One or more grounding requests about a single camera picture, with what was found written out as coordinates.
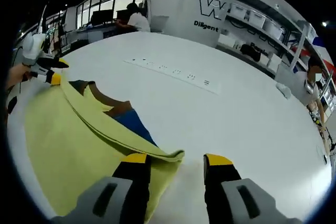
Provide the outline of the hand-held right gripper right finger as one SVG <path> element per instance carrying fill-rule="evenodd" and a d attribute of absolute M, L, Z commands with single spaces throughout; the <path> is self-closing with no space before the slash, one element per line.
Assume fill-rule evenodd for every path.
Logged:
<path fill-rule="evenodd" d="M 223 156 L 204 155 L 204 185 L 209 223 L 302 223 L 283 215 L 274 197 L 251 179 L 242 179 Z"/>

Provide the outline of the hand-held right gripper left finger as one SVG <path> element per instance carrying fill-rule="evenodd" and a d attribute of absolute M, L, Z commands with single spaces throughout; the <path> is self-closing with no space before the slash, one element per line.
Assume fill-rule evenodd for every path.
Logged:
<path fill-rule="evenodd" d="M 75 208 L 52 223 L 145 223 L 149 201 L 151 158 L 133 153 L 122 159 L 113 175 L 86 189 Z"/>

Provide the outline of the person's left hand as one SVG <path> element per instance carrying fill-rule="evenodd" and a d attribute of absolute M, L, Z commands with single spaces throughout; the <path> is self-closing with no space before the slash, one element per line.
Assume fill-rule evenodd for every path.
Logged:
<path fill-rule="evenodd" d="M 22 63 L 13 67 L 15 79 L 18 82 L 30 80 L 34 75 L 32 74 L 31 67 Z"/>

